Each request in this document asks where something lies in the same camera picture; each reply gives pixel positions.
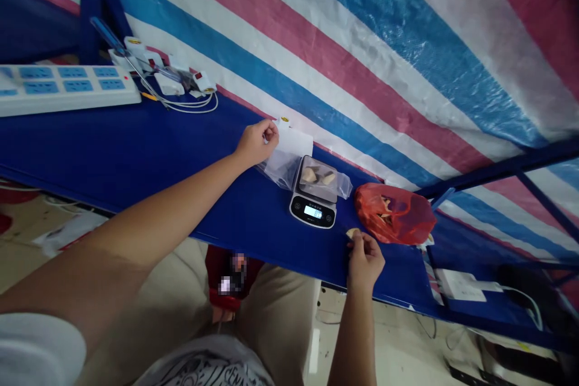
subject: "white device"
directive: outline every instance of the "white device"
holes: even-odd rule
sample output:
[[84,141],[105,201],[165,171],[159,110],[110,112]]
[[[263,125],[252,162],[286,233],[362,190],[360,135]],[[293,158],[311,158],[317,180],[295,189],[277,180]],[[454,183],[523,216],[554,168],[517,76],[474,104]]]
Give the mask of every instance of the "white device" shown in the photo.
[[206,95],[208,93],[214,93],[217,90],[217,85],[209,79],[205,71],[199,71],[193,74],[193,81],[197,85],[197,89]]
[[140,102],[117,66],[0,65],[0,117]]
[[294,179],[289,212],[305,224],[321,229],[330,229],[336,222],[336,202],[338,195],[316,182],[302,182],[303,170],[312,167],[324,168],[321,176],[326,176],[326,168],[337,173],[336,169],[310,156],[303,156]]
[[487,298],[483,291],[503,292],[497,282],[477,280],[470,273],[445,268],[436,268],[434,273],[440,281],[442,292],[450,299],[486,302]]
[[156,72],[154,77],[163,95],[183,95],[185,93],[185,89],[181,83],[164,76],[160,72]]
[[[158,52],[149,51],[147,47],[141,39],[135,36],[126,36],[124,39],[125,47],[128,49],[129,53],[131,54],[128,58],[131,63],[136,67],[139,68],[141,73],[144,72],[153,72],[154,66],[158,66],[162,68],[164,66],[163,59]],[[124,56],[116,55],[115,50],[111,48],[109,50],[109,56],[111,61],[121,68],[124,68],[126,71],[133,72],[134,68],[131,64],[127,61]]]

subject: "food piece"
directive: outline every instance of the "food piece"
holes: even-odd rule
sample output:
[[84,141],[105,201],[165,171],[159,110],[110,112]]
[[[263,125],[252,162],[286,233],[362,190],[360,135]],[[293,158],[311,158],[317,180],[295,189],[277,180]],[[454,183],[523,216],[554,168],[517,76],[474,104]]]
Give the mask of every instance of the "food piece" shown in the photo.
[[336,174],[335,173],[330,173],[329,175],[324,176],[321,179],[321,182],[324,185],[329,185],[332,181],[334,181],[336,179]]
[[346,235],[348,236],[349,239],[352,239],[352,237],[354,236],[354,231],[356,229],[359,230],[359,228],[348,229],[348,231],[346,232]]
[[312,168],[305,168],[302,172],[302,181],[312,183],[315,181],[315,173]]
[[382,200],[384,201],[384,207],[386,208],[386,212],[392,212],[392,210],[390,209],[390,202],[391,200],[387,197],[382,196]]
[[380,218],[384,220],[384,223],[392,225],[392,216],[390,214],[380,214]]

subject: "electrical outlet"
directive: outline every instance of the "electrical outlet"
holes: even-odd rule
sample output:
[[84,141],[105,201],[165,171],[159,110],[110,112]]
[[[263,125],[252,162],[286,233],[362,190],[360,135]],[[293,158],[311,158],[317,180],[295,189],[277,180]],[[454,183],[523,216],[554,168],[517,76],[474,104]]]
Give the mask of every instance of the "electrical outlet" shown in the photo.
[[97,77],[118,77],[119,72],[110,66],[94,67],[92,69]]
[[59,87],[55,81],[25,81],[24,89],[31,95],[35,93],[58,93]]
[[19,68],[22,78],[54,78],[52,69],[43,66],[26,66]]
[[59,67],[59,74],[62,78],[87,77],[84,68],[79,68],[78,66],[61,66]]
[[125,85],[121,80],[99,80],[103,90],[117,90],[125,89]]
[[7,68],[6,66],[1,67],[0,72],[2,72],[6,77],[14,78],[12,70],[10,68]]
[[90,92],[93,90],[89,80],[66,80],[62,83],[67,92]]

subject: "white plastic bag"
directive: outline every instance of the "white plastic bag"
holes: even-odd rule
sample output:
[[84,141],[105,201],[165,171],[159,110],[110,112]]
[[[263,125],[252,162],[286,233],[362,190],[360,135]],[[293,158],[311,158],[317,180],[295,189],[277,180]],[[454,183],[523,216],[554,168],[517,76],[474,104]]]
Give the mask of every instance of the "white plastic bag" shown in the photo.
[[[291,191],[296,173],[300,168],[301,161],[302,158],[300,156],[276,149],[273,151],[273,154],[269,159],[256,165],[255,168],[259,172],[263,173],[263,175],[275,182],[278,187]],[[330,173],[334,173],[336,175],[333,181],[327,185],[324,184],[320,178],[320,182],[316,183],[317,189],[328,191],[329,193],[336,194],[344,199],[348,199],[350,197],[350,193],[352,192],[352,183],[350,182],[348,175],[338,172],[335,169],[324,165],[323,163],[309,156],[305,156],[304,161],[305,167],[316,167],[320,172],[320,177],[327,176]]]

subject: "ginger piece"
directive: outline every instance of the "ginger piece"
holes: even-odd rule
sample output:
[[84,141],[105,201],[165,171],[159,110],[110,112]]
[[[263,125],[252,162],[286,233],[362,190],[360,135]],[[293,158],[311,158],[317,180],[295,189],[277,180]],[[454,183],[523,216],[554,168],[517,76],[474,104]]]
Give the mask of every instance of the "ginger piece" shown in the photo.
[[354,236],[354,231],[355,231],[356,229],[359,230],[359,228],[351,228],[351,229],[348,229],[348,231],[346,232],[346,235],[348,236],[349,239],[352,239],[352,237]]
[[329,185],[332,181],[334,181],[336,179],[336,174],[335,173],[330,173],[329,175],[324,176],[321,179],[322,184],[324,185]]
[[305,168],[302,172],[302,181],[312,183],[315,181],[315,172],[312,168]]

